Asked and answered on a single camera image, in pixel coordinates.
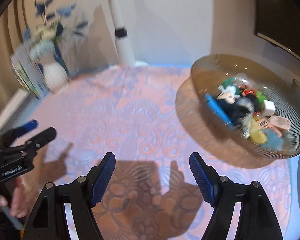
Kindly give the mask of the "person left hand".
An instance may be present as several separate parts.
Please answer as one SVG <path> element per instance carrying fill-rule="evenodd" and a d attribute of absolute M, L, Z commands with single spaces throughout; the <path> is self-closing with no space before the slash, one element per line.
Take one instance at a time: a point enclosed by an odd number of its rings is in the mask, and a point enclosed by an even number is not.
<path fill-rule="evenodd" d="M 10 215 L 12 217 L 23 218 L 28 213 L 25 186 L 23 184 L 23 180 L 20 177 L 15 178 L 14 182 L 15 189 L 12 194 Z M 2 208 L 7 205 L 7 199 L 0 194 L 0 212 L 2 211 Z"/>

